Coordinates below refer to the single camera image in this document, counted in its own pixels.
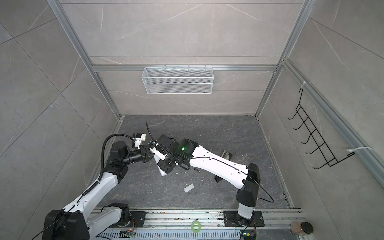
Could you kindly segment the black binder clip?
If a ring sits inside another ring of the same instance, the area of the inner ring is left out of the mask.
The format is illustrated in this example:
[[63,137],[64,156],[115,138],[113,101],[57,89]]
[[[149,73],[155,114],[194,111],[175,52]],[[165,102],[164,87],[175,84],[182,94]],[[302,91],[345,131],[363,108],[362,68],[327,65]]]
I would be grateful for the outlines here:
[[217,176],[217,175],[215,175],[214,179],[215,179],[215,181],[216,181],[217,183],[219,183],[220,181],[223,180],[223,178],[221,178],[221,177],[219,177],[219,176]]

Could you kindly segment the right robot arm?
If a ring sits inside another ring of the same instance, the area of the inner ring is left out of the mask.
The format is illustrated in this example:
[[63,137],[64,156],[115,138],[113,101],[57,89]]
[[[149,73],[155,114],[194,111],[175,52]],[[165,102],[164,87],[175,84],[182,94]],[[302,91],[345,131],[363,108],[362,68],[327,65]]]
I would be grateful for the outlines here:
[[179,166],[184,170],[190,167],[214,174],[218,181],[225,180],[237,189],[236,201],[239,203],[237,214],[233,217],[238,226],[254,224],[254,208],[259,190],[263,190],[273,203],[273,197],[262,187],[259,167],[253,163],[242,165],[222,158],[189,139],[177,142],[165,135],[150,143],[161,174],[167,175]]

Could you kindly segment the green tape roll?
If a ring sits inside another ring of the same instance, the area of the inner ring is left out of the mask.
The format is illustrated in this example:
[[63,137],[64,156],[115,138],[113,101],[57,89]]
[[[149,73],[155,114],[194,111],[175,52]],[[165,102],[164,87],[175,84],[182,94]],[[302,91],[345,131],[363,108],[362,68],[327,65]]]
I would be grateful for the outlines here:
[[193,233],[199,233],[202,229],[202,225],[198,220],[194,220],[191,224],[191,231]]

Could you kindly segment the white battery cover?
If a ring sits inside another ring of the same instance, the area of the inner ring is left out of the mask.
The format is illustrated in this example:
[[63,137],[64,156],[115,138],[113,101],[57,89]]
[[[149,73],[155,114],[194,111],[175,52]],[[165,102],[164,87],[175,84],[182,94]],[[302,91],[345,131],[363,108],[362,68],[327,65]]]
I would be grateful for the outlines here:
[[188,185],[187,187],[184,188],[184,192],[188,193],[189,191],[191,191],[194,188],[195,188],[195,185],[194,184],[190,184],[190,185]]

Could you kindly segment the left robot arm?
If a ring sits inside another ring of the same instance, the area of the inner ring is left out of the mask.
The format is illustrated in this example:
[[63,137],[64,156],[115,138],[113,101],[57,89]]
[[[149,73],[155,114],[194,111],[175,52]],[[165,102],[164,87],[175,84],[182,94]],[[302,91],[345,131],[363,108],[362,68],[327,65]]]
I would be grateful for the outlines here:
[[135,226],[127,204],[112,203],[91,216],[104,196],[121,182],[130,164],[145,163],[154,156],[143,143],[145,134],[136,134],[129,139],[131,147],[124,141],[112,144],[108,159],[101,159],[99,177],[90,187],[61,210],[47,214],[41,233],[44,240],[90,240],[114,224],[123,228]]

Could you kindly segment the amber jar black lid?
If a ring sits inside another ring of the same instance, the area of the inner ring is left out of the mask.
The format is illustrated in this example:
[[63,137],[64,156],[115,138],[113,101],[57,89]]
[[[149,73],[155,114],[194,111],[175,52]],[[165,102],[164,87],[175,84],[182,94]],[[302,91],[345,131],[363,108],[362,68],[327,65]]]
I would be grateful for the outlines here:
[[314,227],[309,222],[292,222],[291,232],[298,236],[307,236],[314,232]]

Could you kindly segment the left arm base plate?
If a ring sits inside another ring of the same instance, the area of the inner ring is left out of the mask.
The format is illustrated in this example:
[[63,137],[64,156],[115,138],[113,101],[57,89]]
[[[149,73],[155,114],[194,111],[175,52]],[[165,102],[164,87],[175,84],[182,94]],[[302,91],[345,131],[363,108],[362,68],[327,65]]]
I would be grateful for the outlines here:
[[142,228],[144,226],[146,214],[147,213],[144,211],[129,212],[129,213],[123,212],[120,221],[117,222],[117,225],[120,228],[133,228],[133,227]]

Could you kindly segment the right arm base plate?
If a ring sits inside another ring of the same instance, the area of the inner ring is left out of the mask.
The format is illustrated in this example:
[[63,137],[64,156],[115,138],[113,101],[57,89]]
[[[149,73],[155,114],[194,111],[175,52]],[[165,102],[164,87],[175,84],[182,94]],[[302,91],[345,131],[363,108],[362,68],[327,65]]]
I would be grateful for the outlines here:
[[237,211],[224,211],[225,227],[264,227],[264,217],[261,211],[253,211],[252,217],[246,219],[241,217]]

